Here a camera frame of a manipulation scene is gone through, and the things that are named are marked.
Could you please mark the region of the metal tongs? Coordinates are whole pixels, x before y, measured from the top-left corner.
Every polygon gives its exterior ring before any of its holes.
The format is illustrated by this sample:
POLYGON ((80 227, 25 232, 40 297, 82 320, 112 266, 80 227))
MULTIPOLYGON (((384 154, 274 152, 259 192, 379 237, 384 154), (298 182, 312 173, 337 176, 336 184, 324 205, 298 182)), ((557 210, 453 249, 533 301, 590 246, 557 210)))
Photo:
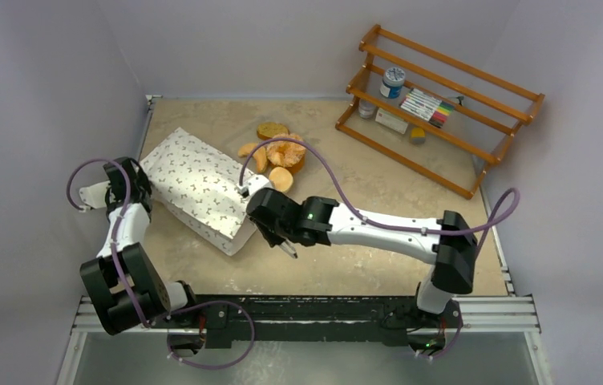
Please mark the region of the metal tongs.
POLYGON ((297 250, 290 241, 284 240, 278 247, 293 259, 298 259, 297 250))

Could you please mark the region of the fake round bun tan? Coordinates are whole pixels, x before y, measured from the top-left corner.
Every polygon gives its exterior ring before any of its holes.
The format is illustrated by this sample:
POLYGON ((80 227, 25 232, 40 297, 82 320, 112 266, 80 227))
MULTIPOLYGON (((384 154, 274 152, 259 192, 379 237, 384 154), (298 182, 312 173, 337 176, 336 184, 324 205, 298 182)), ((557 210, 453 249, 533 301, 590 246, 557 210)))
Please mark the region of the fake round bun tan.
POLYGON ((281 193, 287 193, 293 186, 293 174, 283 167, 273 168, 269 174, 272 186, 281 193))

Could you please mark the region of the white patterned paper bag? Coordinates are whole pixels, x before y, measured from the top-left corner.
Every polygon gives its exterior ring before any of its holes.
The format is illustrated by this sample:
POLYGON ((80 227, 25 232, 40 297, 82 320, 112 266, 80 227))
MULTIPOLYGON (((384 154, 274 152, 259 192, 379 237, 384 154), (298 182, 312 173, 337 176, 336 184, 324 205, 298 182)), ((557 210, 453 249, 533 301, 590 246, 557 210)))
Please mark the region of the white patterned paper bag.
POLYGON ((255 232, 237 188, 241 164, 183 128, 140 164, 155 199, 222 253, 236 254, 255 232))

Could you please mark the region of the fake orange bread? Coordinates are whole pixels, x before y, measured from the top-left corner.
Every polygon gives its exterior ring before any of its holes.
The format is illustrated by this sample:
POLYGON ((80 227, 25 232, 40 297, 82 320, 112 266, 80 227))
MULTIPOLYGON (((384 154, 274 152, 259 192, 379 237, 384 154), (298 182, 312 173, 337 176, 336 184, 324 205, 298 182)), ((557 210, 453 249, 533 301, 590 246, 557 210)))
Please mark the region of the fake orange bread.
POLYGON ((296 133, 276 134, 274 141, 265 146, 266 155, 272 166, 282 167, 291 174, 299 172, 305 164, 306 148, 300 144, 281 140, 281 138, 294 139, 302 142, 303 139, 296 133))

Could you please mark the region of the fake croissant tan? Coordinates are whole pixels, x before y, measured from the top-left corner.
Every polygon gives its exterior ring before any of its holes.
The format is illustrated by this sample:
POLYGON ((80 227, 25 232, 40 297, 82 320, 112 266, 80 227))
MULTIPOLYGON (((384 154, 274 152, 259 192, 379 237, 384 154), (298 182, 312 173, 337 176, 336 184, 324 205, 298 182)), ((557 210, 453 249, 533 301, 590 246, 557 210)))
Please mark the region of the fake croissant tan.
MULTIPOLYGON (((244 144, 238 149, 237 155, 239 157, 246 157, 256 146, 257 143, 244 144)), ((253 154, 253 159, 256 162, 256 173, 262 174, 263 172, 265 172, 269 164, 265 146, 262 146, 255 151, 255 153, 253 154)))

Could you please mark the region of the fake bread slice brown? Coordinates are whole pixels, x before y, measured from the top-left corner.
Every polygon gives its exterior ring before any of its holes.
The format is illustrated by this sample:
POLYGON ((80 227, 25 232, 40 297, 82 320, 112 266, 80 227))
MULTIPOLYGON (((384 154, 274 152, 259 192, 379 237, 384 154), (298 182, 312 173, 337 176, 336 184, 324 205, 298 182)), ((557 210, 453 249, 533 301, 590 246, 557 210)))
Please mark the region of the fake bread slice brown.
POLYGON ((289 129, 286 125, 277 122, 264 122, 257 125, 257 137, 260 140, 270 140, 276 135, 289 134, 289 129))

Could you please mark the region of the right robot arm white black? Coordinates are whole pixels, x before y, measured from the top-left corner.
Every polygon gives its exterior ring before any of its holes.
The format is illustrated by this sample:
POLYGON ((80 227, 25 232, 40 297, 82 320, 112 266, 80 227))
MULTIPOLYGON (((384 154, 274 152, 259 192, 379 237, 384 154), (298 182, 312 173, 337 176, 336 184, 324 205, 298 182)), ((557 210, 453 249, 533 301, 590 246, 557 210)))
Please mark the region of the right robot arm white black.
POLYGON ((400 253, 430 265, 420 282, 413 319, 431 326, 443 316, 456 294, 470 294, 478 241, 463 217, 446 210, 441 218, 415 219, 360 211, 331 198, 309 197, 297 203, 265 188, 250 197, 246 207, 270 247, 297 255, 294 245, 360 245, 400 253))

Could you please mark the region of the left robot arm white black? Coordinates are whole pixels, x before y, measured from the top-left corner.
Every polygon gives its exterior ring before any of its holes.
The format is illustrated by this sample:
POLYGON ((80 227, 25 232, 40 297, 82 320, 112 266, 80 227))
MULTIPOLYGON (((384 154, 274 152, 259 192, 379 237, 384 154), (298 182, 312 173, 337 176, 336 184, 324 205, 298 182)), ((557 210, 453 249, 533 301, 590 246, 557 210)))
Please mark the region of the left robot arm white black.
POLYGON ((190 286, 164 282, 143 247, 152 220, 152 186, 140 163, 120 157, 103 166, 108 181, 80 192, 87 208, 103 208, 109 221, 106 241, 96 257, 80 266, 80 277, 103 329, 116 335, 150 327, 167 317, 189 328, 200 320, 190 286))

